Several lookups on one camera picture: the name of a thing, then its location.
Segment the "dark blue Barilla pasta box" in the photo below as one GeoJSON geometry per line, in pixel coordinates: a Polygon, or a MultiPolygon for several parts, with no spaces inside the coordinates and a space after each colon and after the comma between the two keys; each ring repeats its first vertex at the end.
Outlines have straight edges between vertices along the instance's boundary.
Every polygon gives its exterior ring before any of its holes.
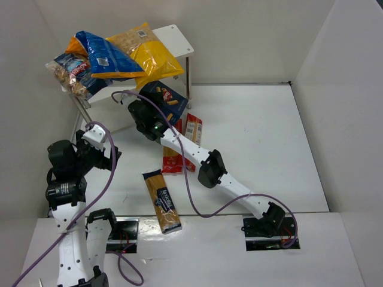
{"type": "Polygon", "coordinates": [[[139,94],[155,103],[173,126],[181,118],[188,104],[188,100],[184,96],[161,81],[146,84],[139,94]]]}

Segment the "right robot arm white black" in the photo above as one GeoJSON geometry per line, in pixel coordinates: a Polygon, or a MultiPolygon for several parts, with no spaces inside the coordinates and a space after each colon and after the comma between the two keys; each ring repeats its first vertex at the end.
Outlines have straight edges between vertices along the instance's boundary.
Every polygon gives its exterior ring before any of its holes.
{"type": "Polygon", "coordinates": [[[231,201],[214,213],[210,215],[202,214],[197,210],[193,202],[189,182],[186,179],[185,182],[190,204],[200,217],[213,217],[238,200],[245,200],[249,197],[256,196],[256,194],[252,193],[228,173],[218,150],[210,151],[187,139],[182,133],[173,128],[158,105],[151,99],[131,91],[128,93],[138,97],[137,100],[128,106],[128,111],[135,120],[137,130],[147,139],[181,154],[183,164],[186,163],[186,160],[192,162],[198,170],[197,179],[204,187],[221,189],[232,198],[231,201]]]}

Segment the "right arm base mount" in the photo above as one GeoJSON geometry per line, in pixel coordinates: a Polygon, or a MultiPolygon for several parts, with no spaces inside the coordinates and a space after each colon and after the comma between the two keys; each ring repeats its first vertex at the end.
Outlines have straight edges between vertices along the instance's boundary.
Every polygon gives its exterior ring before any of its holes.
{"type": "Polygon", "coordinates": [[[278,231],[273,236],[262,236],[256,230],[257,219],[255,217],[243,217],[241,230],[245,236],[246,251],[271,251],[283,250],[284,244],[288,245],[293,241],[295,225],[291,216],[284,218],[278,231]]]}

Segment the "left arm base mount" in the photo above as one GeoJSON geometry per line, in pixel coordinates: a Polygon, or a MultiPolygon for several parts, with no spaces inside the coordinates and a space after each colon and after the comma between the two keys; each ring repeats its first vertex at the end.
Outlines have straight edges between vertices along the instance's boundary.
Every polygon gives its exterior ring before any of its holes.
{"type": "Polygon", "coordinates": [[[91,256],[101,252],[136,253],[138,220],[118,221],[105,217],[87,218],[87,250],[91,256]]]}

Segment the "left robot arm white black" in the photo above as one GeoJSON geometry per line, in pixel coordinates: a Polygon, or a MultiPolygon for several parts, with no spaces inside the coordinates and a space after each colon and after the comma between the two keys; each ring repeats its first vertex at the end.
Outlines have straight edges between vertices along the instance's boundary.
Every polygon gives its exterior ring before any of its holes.
{"type": "Polygon", "coordinates": [[[94,167],[114,172],[121,152],[112,146],[104,155],[110,133],[98,124],[78,130],[76,142],[61,140],[51,144],[45,197],[59,235],[58,286],[108,286],[104,258],[108,238],[117,221],[110,208],[85,215],[87,182],[94,167]]]}

